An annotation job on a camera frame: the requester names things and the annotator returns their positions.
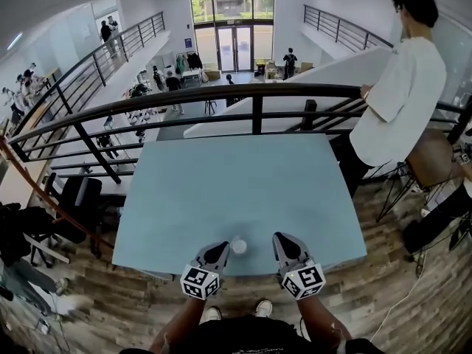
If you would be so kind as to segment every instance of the man's hand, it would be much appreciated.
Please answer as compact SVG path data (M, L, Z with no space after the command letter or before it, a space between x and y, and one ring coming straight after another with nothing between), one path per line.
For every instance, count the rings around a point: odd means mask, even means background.
M366 86L366 85L363 85L361 87L361 97L362 97L363 100L365 100L365 96L366 96L367 92L370 91L370 89L372 89L372 88L373 88L373 86Z

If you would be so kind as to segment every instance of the white cable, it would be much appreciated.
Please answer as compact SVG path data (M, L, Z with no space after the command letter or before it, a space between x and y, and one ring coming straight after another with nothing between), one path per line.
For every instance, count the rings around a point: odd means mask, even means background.
M425 272L425 267L426 267L426 255L428 254L428 251L425 251L425 259L423 261L423 269L421 270L421 274L420 274L420 277L418 278L418 280L416 281L416 283L413 285L412 289L410 290L410 292L408 292L408 295L406 295L401 301L397 302L396 304L394 304L390 309L389 309L389 312L387 312L386 316L385 316L385 319L383 319L382 321L382 324L380 327L378 327L377 331L374 333L374 335L372 336L372 338L370 339L370 341L372 342L373 339L375 338L375 336L377 335L378 332L381 331L383 325L385 324L386 320L389 318L389 315L390 315L390 312L393 311L393 309L395 307L397 307L398 305L400 305L402 302L404 302L405 300L408 299L408 297L410 296L410 294L413 292L414 288L417 286L417 284L420 282L421 278L423 278L423 273Z

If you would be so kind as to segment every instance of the stool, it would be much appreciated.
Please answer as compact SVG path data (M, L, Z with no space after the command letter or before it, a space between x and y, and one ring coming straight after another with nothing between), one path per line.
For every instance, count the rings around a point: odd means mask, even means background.
M207 114L207 109L208 109L208 114L209 115L212 115L212 110L213 110L213 113L215 113L215 108L213 108L213 104L215 104L216 106L216 102L215 101L205 101L205 114Z

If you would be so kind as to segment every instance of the white t-shirt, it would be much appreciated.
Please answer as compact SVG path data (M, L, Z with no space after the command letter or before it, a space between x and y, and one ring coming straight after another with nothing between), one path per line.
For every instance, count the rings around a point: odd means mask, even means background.
M405 160L434 113L445 79L445 64L432 42L401 41L350 134L359 159L372 167Z

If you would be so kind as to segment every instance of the glass door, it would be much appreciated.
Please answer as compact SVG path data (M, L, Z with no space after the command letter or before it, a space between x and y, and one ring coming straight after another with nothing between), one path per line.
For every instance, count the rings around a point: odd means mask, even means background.
M233 28L218 29L219 51L222 72L235 72L235 42L233 38Z
M222 72L251 71L253 63L250 27L218 29L218 56Z
M251 28L235 27L237 71L251 71Z

